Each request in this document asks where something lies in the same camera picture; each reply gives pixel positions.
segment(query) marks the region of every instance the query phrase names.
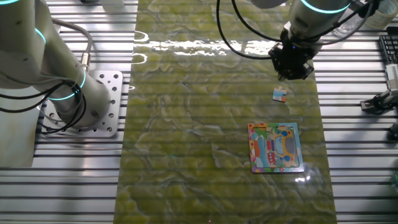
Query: mounting plate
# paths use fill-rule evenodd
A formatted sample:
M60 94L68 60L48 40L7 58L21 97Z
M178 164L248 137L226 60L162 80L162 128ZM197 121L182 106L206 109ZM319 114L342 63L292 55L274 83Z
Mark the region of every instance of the mounting plate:
M123 74L119 71L102 71L95 70L90 71L90 75L104 83L104 85L108 88L109 94L111 95L111 102L109 104L108 112L92 127L85 129L75 129L68 128L66 131L60 131L54 134L44 134L47 138L82 138L82 139L90 139L90 138L115 138L118 133L118 120L119 120L119 111L121 104L121 95L122 95L122 87L123 87ZM54 105L47 101L47 107L45 108L45 114L53 119L60 120L57 112L55 111ZM51 128L62 128L65 126L64 122L54 122L48 118L44 118L44 125L49 126Z

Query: table mat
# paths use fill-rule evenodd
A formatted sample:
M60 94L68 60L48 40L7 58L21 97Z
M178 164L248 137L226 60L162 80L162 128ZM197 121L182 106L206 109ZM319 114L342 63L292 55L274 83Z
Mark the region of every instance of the table mat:
M237 1L274 37L289 4ZM220 14L242 53L274 45L240 23L231 2ZM279 86L285 103L272 100ZM297 123L305 171L253 174L249 123ZM314 75L279 82L271 61L232 53L214 0L140 0L114 223L336 223Z

